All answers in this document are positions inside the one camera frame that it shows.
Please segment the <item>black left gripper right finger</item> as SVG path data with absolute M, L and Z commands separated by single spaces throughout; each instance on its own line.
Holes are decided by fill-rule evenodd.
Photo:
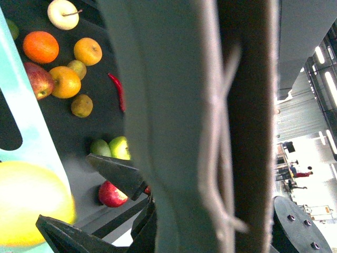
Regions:
M 135 168 L 130 160 L 89 154 L 86 156 L 86 161 L 95 171 L 115 185 L 131 200 L 137 200 L 148 187 L 139 169 Z

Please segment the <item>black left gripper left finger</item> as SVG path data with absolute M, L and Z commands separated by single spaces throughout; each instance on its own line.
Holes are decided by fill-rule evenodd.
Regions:
M 126 247 L 116 247 L 52 217 L 39 215 L 36 227 L 54 252 L 126 252 Z

